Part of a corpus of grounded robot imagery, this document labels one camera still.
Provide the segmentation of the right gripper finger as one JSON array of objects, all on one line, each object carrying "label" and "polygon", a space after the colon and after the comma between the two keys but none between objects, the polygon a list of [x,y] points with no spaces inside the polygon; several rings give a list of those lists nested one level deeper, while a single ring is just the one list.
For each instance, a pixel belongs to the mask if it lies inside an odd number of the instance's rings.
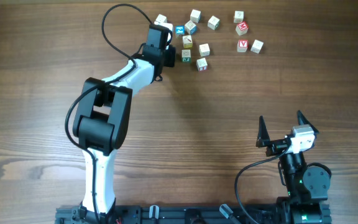
[{"label": "right gripper finger", "polygon": [[303,115],[303,113],[302,113],[300,110],[297,111],[296,115],[297,115],[297,119],[298,119],[298,124],[299,124],[299,125],[309,125],[309,126],[312,128],[312,130],[313,130],[313,132],[314,132],[314,135],[319,134],[318,129],[316,129],[316,128],[306,119],[306,117]]},{"label": "right gripper finger", "polygon": [[267,147],[270,145],[270,136],[265,125],[264,117],[259,116],[259,130],[257,134],[256,147]]}]

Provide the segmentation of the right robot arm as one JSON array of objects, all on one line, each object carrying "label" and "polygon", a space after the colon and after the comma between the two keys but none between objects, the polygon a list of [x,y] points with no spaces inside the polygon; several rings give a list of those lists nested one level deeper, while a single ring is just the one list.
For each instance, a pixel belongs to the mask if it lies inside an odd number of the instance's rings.
[{"label": "right robot arm", "polygon": [[308,164],[303,155],[314,147],[319,131],[297,112],[298,125],[283,139],[271,140],[264,118],[259,117],[257,147],[266,148],[266,156],[278,156],[278,170],[282,185],[288,196],[276,201],[279,223],[332,222],[328,204],[328,190],[331,185],[331,170],[318,162]]}]

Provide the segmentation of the green envelope block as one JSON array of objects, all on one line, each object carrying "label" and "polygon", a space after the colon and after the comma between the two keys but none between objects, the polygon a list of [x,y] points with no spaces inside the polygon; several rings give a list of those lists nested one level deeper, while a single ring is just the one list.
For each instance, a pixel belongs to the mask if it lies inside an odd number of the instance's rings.
[{"label": "green envelope block", "polygon": [[183,49],[181,51],[181,61],[190,63],[191,62],[191,50],[190,49]]}]

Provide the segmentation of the plain wooden block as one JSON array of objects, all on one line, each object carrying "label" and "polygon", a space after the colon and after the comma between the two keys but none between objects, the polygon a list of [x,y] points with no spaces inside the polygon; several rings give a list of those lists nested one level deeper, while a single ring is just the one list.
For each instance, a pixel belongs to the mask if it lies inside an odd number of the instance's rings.
[{"label": "plain wooden block", "polygon": [[201,57],[206,57],[210,54],[209,44],[199,45],[199,52]]}]

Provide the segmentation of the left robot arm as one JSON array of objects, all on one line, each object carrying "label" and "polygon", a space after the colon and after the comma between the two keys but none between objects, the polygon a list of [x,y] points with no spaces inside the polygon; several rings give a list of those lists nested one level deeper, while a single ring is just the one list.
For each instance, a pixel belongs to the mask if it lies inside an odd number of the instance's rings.
[{"label": "left robot arm", "polygon": [[132,97],[162,80],[163,67],[174,66],[172,31],[172,24],[155,22],[149,27],[142,53],[134,54],[115,75],[89,78],[83,85],[73,134],[86,162],[86,192],[78,211],[87,223],[114,221],[114,160],[126,138]]}]

